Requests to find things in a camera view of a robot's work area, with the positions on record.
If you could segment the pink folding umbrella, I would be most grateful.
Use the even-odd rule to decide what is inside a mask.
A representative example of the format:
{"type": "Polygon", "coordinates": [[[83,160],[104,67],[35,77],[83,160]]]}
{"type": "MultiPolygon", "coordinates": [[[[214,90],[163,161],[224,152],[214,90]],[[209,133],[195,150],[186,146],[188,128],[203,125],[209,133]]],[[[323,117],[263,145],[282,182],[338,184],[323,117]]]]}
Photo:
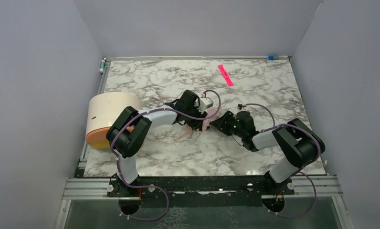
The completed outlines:
{"type": "MultiPolygon", "coordinates": [[[[218,108],[210,108],[210,109],[207,110],[207,116],[211,116],[211,115],[213,115],[217,111],[218,111],[218,108]]],[[[218,119],[218,113],[215,114],[212,118],[203,120],[202,121],[202,127],[201,127],[201,129],[197,129],[197,131],[206,131],[206,130],[208,130],[211,127],[210,123],[212,121],[217,120],[217,119],[218,119]]],[[[185,137],[185,136],[187,136],[187,135],[189,135],[189,134],[191,134],[193,132],[193,129],[191,129],[191,127],[188,124],[185,124],[185,127],[186,127],[186,131],[183,134],[177,136],[174,139],[174,141],[177,141],[177,140],[181,139],[182,137],[185,137]]]]}

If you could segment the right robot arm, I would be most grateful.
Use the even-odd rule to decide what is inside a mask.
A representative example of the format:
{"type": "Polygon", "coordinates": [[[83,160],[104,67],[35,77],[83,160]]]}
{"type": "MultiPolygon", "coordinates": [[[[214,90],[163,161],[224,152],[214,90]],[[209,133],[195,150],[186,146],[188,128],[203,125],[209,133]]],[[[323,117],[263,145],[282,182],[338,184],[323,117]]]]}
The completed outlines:
{"type": "Polygon", "coordinates": [[[225,135],[239,137],[243,147],[252,152],[272,146],[281,148],[284,157],[264,175],[271,186],[282,184],[317,161],[326,149],[322,139],[298,118],[268,130],[257,131],[249,112],[233,114],[228,111],[211,125],[225,135]]]}

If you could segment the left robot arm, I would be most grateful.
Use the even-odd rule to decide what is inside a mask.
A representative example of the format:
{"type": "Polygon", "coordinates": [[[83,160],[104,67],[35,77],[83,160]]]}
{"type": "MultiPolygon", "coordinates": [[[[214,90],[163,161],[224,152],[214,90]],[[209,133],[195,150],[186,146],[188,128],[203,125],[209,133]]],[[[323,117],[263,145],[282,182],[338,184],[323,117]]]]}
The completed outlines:
{"type": "Polygon", "coordinates": [[[126,107],[106,133],[112,153],[117,158],[118,178],[128,185],[138,178],[135,155],[142,147],[149,130],[174,124],[201,130],[208,115],[206,110],[212,106],[212,99],[207,96],[199,97],[186,90],[179,99],[154,110],[126,107]]]}

